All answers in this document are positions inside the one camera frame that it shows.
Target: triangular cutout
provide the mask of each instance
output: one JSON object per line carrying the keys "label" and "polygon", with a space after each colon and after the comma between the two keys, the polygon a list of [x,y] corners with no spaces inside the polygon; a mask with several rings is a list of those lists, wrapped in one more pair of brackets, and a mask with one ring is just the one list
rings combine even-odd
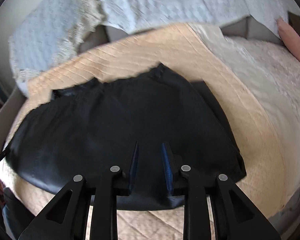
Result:
{"label": "triangular cutout", "polygon": [[250,209],[243,203],[239,196],[233,191],[229,191],[231,202],[234,207],[234,215],[238,223],[245,222],[253,218],[253,213]]}
{"label": "triangular cutout", "polygon": [[48,212],[46,218],[59,224],[63,223],[70,202],[72,191],[68,190]]}

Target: beige mat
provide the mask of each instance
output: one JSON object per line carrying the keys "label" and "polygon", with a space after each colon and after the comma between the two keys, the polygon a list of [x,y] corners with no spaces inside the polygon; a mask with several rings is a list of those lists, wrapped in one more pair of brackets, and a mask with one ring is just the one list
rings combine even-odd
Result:
{"label": "beige mat", "polygon": [[[206,81],[228,117],[246,165],[247,177],[238,183],[239,187],[266,217],[278,212],[287,201],[278,136],[247,87],[187,24],[170,25],[92,49],[32,79],[29,99],[21,108],[8,140],[31,109],[50,100],[51,89],[73,86],[93,76],[104,82],[135,76],[159,61],[189,81]],[[5,160],[0,163],[0,178],[34,214],[52,198],[51,194],[21,179]],[[120,239],[182,239],[182,227],[183,208],[118,211]]]}

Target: silver rivet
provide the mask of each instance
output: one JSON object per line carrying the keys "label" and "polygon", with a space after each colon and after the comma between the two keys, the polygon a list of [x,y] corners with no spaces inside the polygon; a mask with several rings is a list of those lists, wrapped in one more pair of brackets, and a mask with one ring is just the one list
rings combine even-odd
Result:
{"label": "silver rivet", "polygon": [[181,169],[182,169],[183,171],[190,171],[190,170],[191,170],[191,167],[190,167],[189,165],[182,165],[182,166],[181,166]]}
{"label": "silver rivet", "polygon": [[75,175],[74,177],[73,177],[73,180],[75,181],[75,182],[79,182],[79,181],[81,181],[83,179],[83,177],[81,176],[81,175]]}
{"label": "silver rivet", "polygon": [[119,166],[112,166],[111,168],[110,168],[110,171],[112,171],[112,172],[117,172],[117,171],[119,171],[120,170],[120,167]]}
{"label": "silver rivet", "polygon": [[218,176],[218,178],[219,178],[220,180],[222,180],[222,181],[226,181],[226,180],[228,179],[228,176],[227,176],[226,174],[220,174],[220,175]]}

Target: white wall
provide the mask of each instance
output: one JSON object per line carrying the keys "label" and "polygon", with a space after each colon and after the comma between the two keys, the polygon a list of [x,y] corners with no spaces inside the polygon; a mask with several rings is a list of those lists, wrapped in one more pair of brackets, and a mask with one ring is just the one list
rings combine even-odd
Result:
{"label": "white wall", "polygon": [[0,82],[8,92],[14,87],[9,65],[8,38],[42,0],[5,0],[0,7]]}

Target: wrinkled fabric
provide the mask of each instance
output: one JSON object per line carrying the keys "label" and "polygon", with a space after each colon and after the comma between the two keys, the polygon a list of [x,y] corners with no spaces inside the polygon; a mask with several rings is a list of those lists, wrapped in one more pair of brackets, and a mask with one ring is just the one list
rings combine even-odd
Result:
{"label": "wrinkled fabric", "polygon": [[54,90],[32,110],[7,146],[7,162],[22,178],[57,193],[76,174],[99,176],[120,166],[139,144],[135,185],[117,208],[160,210],[182,205],[168,195],[161,143],[183,162],[234,181],[246,175],[243,159],[217,100],[204,82],[190,84],[163,64],[135,78]]}

